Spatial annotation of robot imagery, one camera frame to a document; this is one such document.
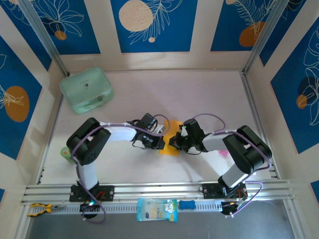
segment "pink object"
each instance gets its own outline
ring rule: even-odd
[[[228,150],[220,150],[218,151],[221,155],[227,156],[228,155]]]

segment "beige circle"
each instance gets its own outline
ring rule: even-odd
[[[128,31],[143,31],[153,22],[149,6],[141,0],[129,0],[119,11],[122,26]]]
[[[234,4],[237,0],[226,0],[228,5]]]
[[[16,0],[8,0],[8,1],[10,1],[11,3],[13,3],[13,4],[15,4],[15,5],[18,4],[18,3],[16,2]]]

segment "yellow sponge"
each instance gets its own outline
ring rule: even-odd
[[[176,132],[179,131],[179,126],[182,124],[182,122],[175,121],[175,120],[170,120],[169,122],[170,122],[169,132],[167,132],[167,134],[165,134],[163,137],[163,140],[165,142],[165,147],[163,150],[160,150],[159,153],[165,154],[165,155],[179,156],[179,150],[170,146],[168,143],[170,138],[175,136]],[[168,122],[166,120],[164,122],[164,125],[165,125],[165,128],[168,128]]]

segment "orange circle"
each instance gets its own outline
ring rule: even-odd
[[[259,21],[251,26],[246,27],[240,34],[239,44],[244,47],[254,46],[264,25],[265,23],[263,21]]]
[[[304,95],[299,95],[296,100],[297,106],[300,109],[304,109],[307,106],[307,97]]]
[[[9,87],[4,97],[8,99],[8,102],[5,103],[6,114],[15,122],[23,122],[28,116],[30,109],[30,101],[27,92],[24,88],[20,86],[11,86]]]
[[[61,41],[64,41],[66,39],[66,37],[67,37],[65,32],[64,31],[60,31],[60,30],[56,31],[54,35],[55,35],[56,38],[58,38]]]

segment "blue handle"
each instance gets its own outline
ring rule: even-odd
[[[194,210],[196,209],[195,206],[195,201],[180,201],[179,202],[179,209],[180,210],[185,210],[185,209],[191,209]]]

